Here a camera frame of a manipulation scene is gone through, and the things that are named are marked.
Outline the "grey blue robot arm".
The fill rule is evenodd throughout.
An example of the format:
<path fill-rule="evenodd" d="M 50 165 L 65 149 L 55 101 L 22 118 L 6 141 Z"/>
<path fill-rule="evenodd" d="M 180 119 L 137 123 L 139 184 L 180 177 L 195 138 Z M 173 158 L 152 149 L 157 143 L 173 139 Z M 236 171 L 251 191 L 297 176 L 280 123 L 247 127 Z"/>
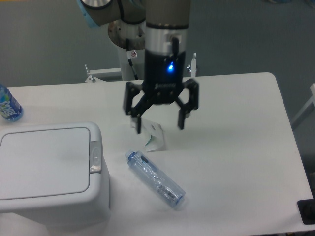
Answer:
<path fill-rule="evenodd" d="M 127 82 L 123 109 L 141 132 L 141 116 L 152 105 L 176 102 L 178 127 L 199 108 L 199 84 L 183 81 L 191 2 L 189 0 L 79 0 L 90 26 L 121 20 L 130 26 L 145 24 L 142 84 Z"/>

